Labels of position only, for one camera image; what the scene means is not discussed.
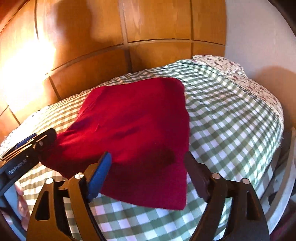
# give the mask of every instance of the red fabric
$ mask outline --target red fabric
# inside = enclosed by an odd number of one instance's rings
[[[181,210],[186,205],[183,156],[188,146],[184,86],[174,78],[154,78],[94,89],[42,164],[71,178],[108,151],[112,166],[102,194]]]

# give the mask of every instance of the human hand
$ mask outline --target human hand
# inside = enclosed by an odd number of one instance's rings
[[[28,229],[28,224],[29,224],[29,219],[30,219],[30,212],[29,212],[29,207],[28,207],[28,204],[26,202],[26,200],[24,199],[24,191],[20,185],[19,182],[16,182],[15,183],[15,190],[17,192],[17,209],[20,213],[20,215],[22,216],[22,220],[21,220],[21,223],[22,223],[22,227],[24,230],[27,231]],[[12,222],[12,219],[11,217],[6,214],[5,212],[3,212],[2,210],[0,210],[4,216],[4,218],[6,219],[7,223],[9,225],[12,225],[13,222]]]

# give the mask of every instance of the green and white checkered fabric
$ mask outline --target green and white checkered fabric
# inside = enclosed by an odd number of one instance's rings
[[[280,144],[283,131],[278,116],[270,107],[218,70],[192,60],[126,74],[99,86],[127,84],[153,77],[175,77],[183,82],[190,115],[190,151],[196,160],[226,179],[240,181],[246,177],[256,188]],[[31,133],[40,133],[50,127],[57,132],[64,131],[74,122],[90,91],[45,107],[29,117],[10,134],[0,153]],[[31,210],[44,180],[49,177],[56,181],[62,179],[59,173],[39,164],[20,179]],[[230,205],[229,199],[219,231],[225,227]],[[90,207],[107,240],[182,241],[193,234],[206,203],[198,197],[187,175],[187,205],[182,211],[139,207],[104,195],[95,198]],[[65,199],[65,208],[73,236],[80,239],[69,199]]]

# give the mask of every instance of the logo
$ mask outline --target logo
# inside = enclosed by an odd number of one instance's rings
[[[12,175],[14,172],[16,172],[22,165],[24,165],[27,162],[27,159],[25,158],[24,160],[22,160],[19,164],[17,164],[16,166],[14,166],[9,172],[9,175]]]

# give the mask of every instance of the screw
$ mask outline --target screw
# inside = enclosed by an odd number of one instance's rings
[[[221,178],[221,176],[220,176],[220,174],[219,173],[213,173],[212,174],[212,178],[214,178],[214,179],[220,179]]]
[[[54,181],[53,178],[48,178],[48,179],[46,179],[45,183],[46,184],[51,184],[51,183],[53,183],[53,181]]]
[[[83,178],[83,176],[84,176],[84,174],[80,172],[80,173],[75,174],[74,178],[81,179],[81,178]]]
[[[242,179],[242,182],[243,182],[244,184],[250,184],[250,181],[249,181],[249,179],[247,179],[247,178],[243,178],[243,179]]]

